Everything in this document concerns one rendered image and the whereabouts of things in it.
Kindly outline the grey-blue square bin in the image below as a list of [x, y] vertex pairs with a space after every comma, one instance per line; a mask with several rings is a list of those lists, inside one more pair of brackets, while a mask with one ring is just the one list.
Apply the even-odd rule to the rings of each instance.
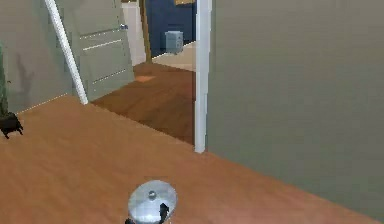
[[183, 51], [183, 33], [181, 31], [167, 31], [165, 42], [167, 53], [178, 54]]

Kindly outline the white room door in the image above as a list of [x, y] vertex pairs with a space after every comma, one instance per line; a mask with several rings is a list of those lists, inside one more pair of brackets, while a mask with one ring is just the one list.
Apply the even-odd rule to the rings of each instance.
[[122, 4], [125, 23], [128, 25], [127, 36], [132, 59], [132, 65], [146, 61], [142, 22], [138, 2], [129, 1]]

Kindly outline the green house plant black pot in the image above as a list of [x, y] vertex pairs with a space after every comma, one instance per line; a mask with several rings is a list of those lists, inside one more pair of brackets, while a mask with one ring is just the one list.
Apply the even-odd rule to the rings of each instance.
[[8, 96], [7, 84], [4, 68], [4, 47], [0, 42], [0, 131], [6, 139], [9, 138], [8, 134], [11, 132], [22, 132], [23, 126], [21, 125], [15, 113], [8, 110]]

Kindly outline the grey-green room door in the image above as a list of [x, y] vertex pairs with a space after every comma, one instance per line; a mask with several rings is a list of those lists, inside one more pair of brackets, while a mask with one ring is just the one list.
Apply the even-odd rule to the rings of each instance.
[[134, 81], [121, 0], [56, 0], [89, 101]]

